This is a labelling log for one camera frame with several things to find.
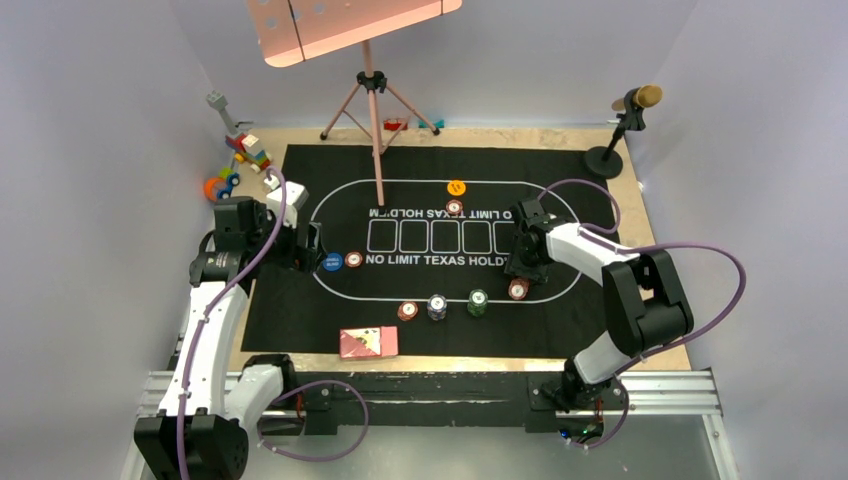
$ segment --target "poker table mat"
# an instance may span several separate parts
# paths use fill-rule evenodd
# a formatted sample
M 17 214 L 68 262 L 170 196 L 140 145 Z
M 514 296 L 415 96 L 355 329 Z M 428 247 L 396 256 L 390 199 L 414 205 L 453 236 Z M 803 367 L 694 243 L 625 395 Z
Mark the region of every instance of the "poker table mat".
M 582 151 L 391 147 L 382 159 L 386 209 L 377 209 L 371 147 L 290 145 L 287 180 L 306 186 L 300 223 L 322 224 L 328 252 L 361 252 L 358 268 L 323 267 L 313 274 L 266 265 L 258 274 L 242 351 L 338 353 L 339 330 L 398 327 L 401 355 L 565 358 L 604 331 L 601 287 L 576 270 L 551 265 L 549 280 L 525 299 L 507 294 L 503 273 L 515 226 L 509 207 L 563 178 L 606 182 L 583 169 Z M 451 180 L 466 186 L 448 192 Z M 451 217 L 445 205 L 463 203 Z M 564 185 L 542 199 L 554 214 L 612 225 L 609 200 L 582 185 Z M 618 241 L 617 235 L 607 238 Z M 489 296 L 486 313 L 471 316 L 471 290 Z M 448 300 L 446 318 L 427 316 L 433 294 Z M 416 301 L 411 321 L 397 316 Z

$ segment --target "tripod stand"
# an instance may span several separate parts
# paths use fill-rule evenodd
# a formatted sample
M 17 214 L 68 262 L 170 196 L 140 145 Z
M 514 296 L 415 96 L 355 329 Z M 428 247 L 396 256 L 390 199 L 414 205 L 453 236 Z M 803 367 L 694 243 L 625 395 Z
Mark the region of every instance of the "tripod stand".
M 407 118 L 406 122 L 395 132 L 394 135 L 392 135 L 389 141 L 386 142 L 385 145 L 383 145 L 382 126 L 380 124 L 380 114 L 377 108 L 377 91 L 379 90 L 380 93 L 383 93 L 388 90 L 389 93 L 394 95 L 395 98 L 400 101 L 400 103 L 402 103 L 406 108 L 409 109 L 412 115 L 415 115 L 416 117 L 421 119 L 421 121 L 424 122 L 428 128 L 430 128 L 430 131 L 433 132 L 433 135 L 438 135 L 439 133 L 441 133 L 441 131 L 435 125 L 433 125 L 430 119 L 428 119 L 424 116 L 424 114 L 416 110 L 415 106 L 412 105 L 409 100 L 406 99 L 406 97 L 401 95 L 400 92 L 398 92 L 392 85 L 389 84 L 383 72 L 379 70 L 374 70 L 374 62 L 371 58 L 370 40 L 365 40 L 362 42 L 362 56 L 365 60 L 365 70 L 359 72 L 356 75 L 356 84 L 350 90 L 350 93 L 348 93 L 347 98 L 345 98 L 341 108 L 339 108 L 339 110 L 333 116 L 333 119 L 330 120 L 330 123 L 327 125 L 327 128 L 325 128 L 324 131 L 321 132 L 321 140 L 327 139 L 327 135 L 330 134 L 330 130 L 333 129 L 333 126 L 336 124 L 342 114 L 345 114 L 350 117 L 350 119 L 353 120 L 353 123 L 355 123 L 360 129 L 362 129 L 363 132 L 365 132 L 366 135 L 371 138 L 374 156 L 374 178 L 376 179 L 377 183 L 377 205 L 382 208 L 386 205 L 386 202 L 383 196 L 383 172 L 380 163 L 380 155 L 384 151 L 386 151 L 386 149 L 389 147 L 389 145 L 392 143 L 398 133 L 400 133 L 404 129 L 406 123 L 409 122 L 409 118 Z M 350 101 L 353 100 L 353 96 L 356 95 L 356 92 L 358 92 L 361 87 L 365 87 L 365 91 L 368 93 L 368 110 L 371 113 L 370 132 L 368 131 L 368 129 L 363 127 L 362 124 L 359 123 L 355 118 L 353 118 L 353 115 L 351 115 L 347 111 L 348 104 L 350 104 Z

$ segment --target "pink music stand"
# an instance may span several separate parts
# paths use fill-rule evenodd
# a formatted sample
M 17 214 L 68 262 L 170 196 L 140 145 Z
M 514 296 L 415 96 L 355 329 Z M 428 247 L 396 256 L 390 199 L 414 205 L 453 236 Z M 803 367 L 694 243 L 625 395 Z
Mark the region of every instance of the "pink music stand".
M 287 67 L 319 55 L 344 48 L 354 43 L 362 44 L 365 70 L 356 76 L 356 84 L 348 93 L 341 108 L 321 132 L 327 135 L 344 113 L 371 138 L 374 156 L 374 176 L 377 184 L 377 205 L 385 206 L 383 174 L 380 155 L 397 134 L 383 145 L 382 126 L 377 108 L 377 92 L 388 90 L 412 115 L 424 122 L 438 135 L 439 129 L 409 100 L 390 85 L 383 72 L 374 70 L 370 40 L 379 35 L 398 30 L 414 23 L 452 12 L 462 5 L 462 0 L 246 0 L 247 8 L 259 34 L 259 47 L 265 62 L 272 67 Z M 348 113 L 347 106 L 360 87 L 368 93 L 368 110 L 371 114 L 369 132 Z

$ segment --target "brown poker chip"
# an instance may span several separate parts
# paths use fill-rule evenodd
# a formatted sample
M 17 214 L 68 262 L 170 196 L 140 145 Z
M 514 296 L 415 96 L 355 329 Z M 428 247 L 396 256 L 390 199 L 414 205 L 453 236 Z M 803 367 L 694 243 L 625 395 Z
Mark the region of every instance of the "brown poker chip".
M 345 265 L 351 268 L 356 268 L 362 265 L 362 254 L 359 252 L 350 252 L 345 255 Z
M 445 205 L 445 210 L 451 215 L 459 215 L 462 213 L 462 202 L 456 199 L 451 200 Z
M 530 291 L 530 281 L 526 278 L 516 277 L 509 282 L 509 298 L 513 300 L 524 300 Z
M 415 302 L 403 302 L 398 307 L 398 318 L 408 322 L 418 315 L 418 305 Z

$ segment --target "black microphone base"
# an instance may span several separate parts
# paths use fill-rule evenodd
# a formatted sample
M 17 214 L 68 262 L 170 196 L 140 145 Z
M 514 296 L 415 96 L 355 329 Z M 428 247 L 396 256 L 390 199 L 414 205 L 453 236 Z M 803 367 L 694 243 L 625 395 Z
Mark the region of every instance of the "black microphone base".
M 621 155 L 615 150 L 610 152 L 609 158 L 604 160 L 604 153 L 607 147 L 593 147 L 586 151 L 583 155 L 583 166 L 586 167 L 592 175 L 609 180 L 621 174 L 624 168 L 624 162 L 621 160 Z

